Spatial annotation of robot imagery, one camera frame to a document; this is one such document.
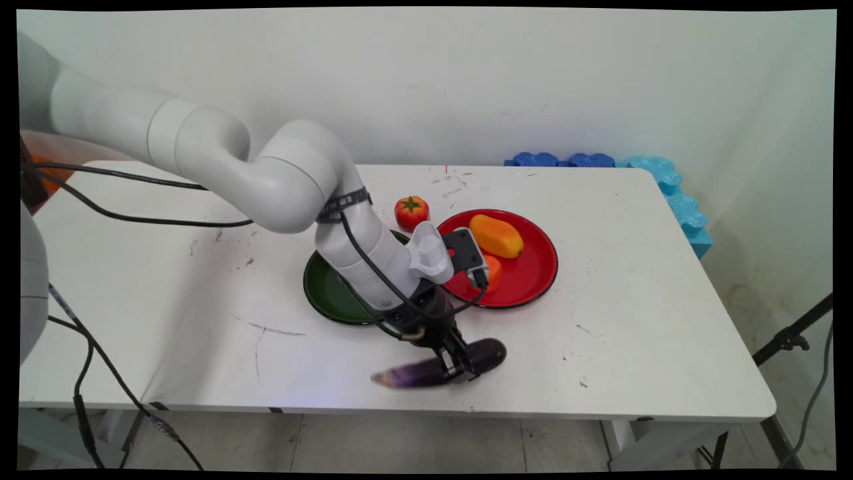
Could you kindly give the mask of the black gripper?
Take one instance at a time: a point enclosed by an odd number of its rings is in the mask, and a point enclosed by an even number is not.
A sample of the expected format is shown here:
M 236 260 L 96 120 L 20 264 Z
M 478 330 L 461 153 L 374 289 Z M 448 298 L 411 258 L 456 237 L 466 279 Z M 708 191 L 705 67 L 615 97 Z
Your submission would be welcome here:
M 492 339 L 465 341 L 456 324 L 456 314 L 466 304 L 455 307 L 444 288 L 420 280 L 412 297 L 383 312 L 383 320 L 403 340 L 428 347 L 444 362 L 444 383 L 464 383 L 492 370 Z

